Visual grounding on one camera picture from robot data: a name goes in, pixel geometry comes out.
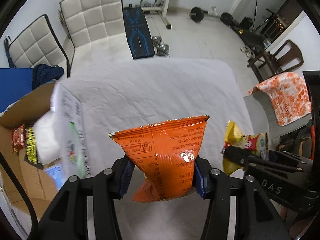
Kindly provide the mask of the orange snack bag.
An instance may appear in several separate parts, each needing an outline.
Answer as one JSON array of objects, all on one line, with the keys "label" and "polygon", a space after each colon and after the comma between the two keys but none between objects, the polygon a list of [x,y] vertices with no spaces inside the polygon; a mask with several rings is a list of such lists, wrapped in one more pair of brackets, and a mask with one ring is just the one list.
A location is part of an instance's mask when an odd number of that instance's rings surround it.
[{"label": "orange snack bag", "polygon": [[199,155],[208,115],[167,120],[110,133],[145,181],[133,196],[151,203],[193,193],[195,159]]}]

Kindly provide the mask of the yellow snack bag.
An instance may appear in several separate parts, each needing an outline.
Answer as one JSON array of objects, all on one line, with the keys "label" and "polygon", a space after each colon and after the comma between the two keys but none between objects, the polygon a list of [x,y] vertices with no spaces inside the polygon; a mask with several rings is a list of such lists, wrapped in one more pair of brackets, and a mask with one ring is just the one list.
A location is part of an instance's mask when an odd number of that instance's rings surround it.
[{"label": "yellow snack bag", "polygon": [[256,135],[244,135],[239,126],[229,121],[225,131],[225,145],[223,152],[229,147],[235,146],[263,160],[268,160],[268,134],[266,132]]}]

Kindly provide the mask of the blue white wipes pack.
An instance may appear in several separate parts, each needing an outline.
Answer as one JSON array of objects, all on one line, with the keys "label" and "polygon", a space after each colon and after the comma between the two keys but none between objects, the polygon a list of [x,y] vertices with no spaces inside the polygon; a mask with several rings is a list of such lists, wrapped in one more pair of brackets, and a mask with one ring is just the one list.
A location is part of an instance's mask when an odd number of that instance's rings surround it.
[{"label": "blue white wipes pack", "polygon": [[66,181],[62,166],[60,164],[55,164],[51,167],[45,168],[44,171],[48,176],[50,176],[50,178],[52,178],[57,191],[59,191]]}]

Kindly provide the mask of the white plastic bag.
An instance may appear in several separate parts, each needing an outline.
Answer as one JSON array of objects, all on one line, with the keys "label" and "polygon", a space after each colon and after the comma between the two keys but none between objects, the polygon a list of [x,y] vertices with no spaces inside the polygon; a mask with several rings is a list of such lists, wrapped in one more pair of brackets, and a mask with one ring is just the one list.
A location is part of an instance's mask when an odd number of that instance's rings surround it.
[{"label": "white plastic bag", "polygon": [[57,113],[48,111],[33,125],[39,162],[48,165],[60,158]]}]

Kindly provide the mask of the black shoe shine wipes pack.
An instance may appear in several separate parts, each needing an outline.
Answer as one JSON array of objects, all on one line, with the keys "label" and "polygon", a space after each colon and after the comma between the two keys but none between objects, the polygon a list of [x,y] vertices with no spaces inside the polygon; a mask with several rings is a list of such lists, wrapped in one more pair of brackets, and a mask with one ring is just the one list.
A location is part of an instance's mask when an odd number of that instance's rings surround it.
[{"label": "black shoe shine wipes pack", "polygon": [[24,161],[28,164],[43,169],[43,165],[40,163],[36,148],[36,138],[33,126],[27,126],[25,128],[25,155]]}]

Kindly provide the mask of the red snack packet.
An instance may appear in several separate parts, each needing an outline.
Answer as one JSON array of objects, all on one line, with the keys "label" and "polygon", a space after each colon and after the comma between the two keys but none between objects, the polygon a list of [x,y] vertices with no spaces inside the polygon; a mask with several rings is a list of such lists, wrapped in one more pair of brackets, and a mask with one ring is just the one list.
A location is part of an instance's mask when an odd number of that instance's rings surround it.
[{"label": "red snack packet", "polygon": [[12,152],[18,154],[25,147],[25,124],[12,131]]}]

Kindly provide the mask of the grey chair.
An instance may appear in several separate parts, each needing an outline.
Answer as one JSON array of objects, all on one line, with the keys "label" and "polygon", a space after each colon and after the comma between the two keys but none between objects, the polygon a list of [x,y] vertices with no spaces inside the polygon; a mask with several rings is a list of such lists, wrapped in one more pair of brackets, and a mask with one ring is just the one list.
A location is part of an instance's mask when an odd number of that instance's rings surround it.
[{"label": "grey chair", "polygon": [[305,126],[311,119],[311,113],[295,120],[294,122],[280,126],[270,98],[266,93],[256,91],[244,97],[244,101],[249,113],[254,134],[266,132],[268,139],[276,139]]}]

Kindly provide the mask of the orange floral towel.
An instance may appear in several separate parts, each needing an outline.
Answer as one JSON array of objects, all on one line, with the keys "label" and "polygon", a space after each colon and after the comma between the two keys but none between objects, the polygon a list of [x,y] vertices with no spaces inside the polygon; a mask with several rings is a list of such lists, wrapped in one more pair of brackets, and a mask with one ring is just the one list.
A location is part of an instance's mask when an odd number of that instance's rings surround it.
[{"label": "orange floral towel", "polygon": [[261,91],[271,100],[277,122],[288,125],[311,113],[311,102],[304,79],[294,72],[273,76],[247,92],[251,95]]}]

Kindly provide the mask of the brown wooden chair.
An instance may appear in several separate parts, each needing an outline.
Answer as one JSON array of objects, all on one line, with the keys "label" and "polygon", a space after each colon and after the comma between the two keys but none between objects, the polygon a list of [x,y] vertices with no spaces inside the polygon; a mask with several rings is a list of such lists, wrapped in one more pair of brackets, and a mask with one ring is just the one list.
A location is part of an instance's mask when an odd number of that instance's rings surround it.
[{"label": "brown wooden chair", "polygon": [[248,68],[253,70],[259,82],[264,81],[259,69],[267,67],[270,77],[285,72],[292,72],[304,64],[303,54],[300,48],[291,40],[286,40],[273,54],[269,51],[261,51],[253,59],[248,60]]}]

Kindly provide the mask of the dark blue cloth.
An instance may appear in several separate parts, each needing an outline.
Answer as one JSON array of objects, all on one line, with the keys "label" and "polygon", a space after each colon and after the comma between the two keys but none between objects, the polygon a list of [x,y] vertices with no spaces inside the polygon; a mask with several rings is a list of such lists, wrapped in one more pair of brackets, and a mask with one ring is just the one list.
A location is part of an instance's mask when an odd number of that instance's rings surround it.
[{"label": "dark blue cloth", "polygon": [[58,80],[64,73],[64,69],[60,66],[38,64],[33,68],[32,89],[36,89],[52,80]]}]

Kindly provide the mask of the blue foam mat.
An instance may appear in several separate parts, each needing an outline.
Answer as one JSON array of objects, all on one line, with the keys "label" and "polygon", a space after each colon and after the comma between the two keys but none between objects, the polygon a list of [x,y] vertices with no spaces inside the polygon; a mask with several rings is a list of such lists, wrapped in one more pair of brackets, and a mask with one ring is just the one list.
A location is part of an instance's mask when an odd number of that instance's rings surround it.
[{"label": "blue foam mat", "polygon": [[29,68],[1,68],[0,111],[32,91],[33,70]]}]

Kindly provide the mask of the white padded chair left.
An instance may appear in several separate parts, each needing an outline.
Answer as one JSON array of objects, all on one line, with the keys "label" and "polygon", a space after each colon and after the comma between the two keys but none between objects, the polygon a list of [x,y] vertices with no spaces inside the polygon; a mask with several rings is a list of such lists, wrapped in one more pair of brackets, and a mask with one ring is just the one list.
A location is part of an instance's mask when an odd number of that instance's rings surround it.
[{"label": "white padded chair left", "polygon": [[4,39],[10,68],[34,68],[39,64],[59,66],[70,77],[69,58],[55,35],[47,14],[29,24],[14,40]]}]

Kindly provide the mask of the white padded chair right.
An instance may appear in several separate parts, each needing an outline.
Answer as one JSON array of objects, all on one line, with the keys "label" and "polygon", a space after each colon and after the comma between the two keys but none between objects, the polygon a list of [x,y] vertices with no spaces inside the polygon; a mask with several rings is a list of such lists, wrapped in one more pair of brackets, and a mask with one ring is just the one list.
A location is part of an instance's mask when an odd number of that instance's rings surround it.
[{"label": "white padded chair right", "polygon": [[71,76],[112,62],[132,61],[122,0],[62,0],[60,8],[74,46]]}]

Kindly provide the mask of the barbell on floor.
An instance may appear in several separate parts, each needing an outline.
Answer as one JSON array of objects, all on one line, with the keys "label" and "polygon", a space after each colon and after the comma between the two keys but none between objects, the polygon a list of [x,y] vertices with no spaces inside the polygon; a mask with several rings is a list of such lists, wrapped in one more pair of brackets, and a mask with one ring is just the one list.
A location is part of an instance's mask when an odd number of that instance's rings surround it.
[{"label": "barbell on floor", "polygon": [[233,16],[231,14],[223,12],[221,16],[217,16],[200,7],[193,7],[189,12],[189,16],[195,23],[200,23],[205,17],[213,17],[219,19],[225,25],[231,26],[233,24]]}]

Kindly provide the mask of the white weight bench rack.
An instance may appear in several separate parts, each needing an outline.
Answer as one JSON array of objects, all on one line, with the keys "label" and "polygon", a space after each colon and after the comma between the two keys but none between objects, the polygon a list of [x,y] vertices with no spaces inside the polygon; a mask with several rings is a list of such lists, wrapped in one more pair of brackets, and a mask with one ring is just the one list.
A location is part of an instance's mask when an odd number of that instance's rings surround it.
[{"label": "white weight bench rack", "polygon": [[161,17],[167,29],[172,29],[171,23],[167,19],[170,0],[140,0],[135,7],[140,7],[146,14],[157,14]]}]

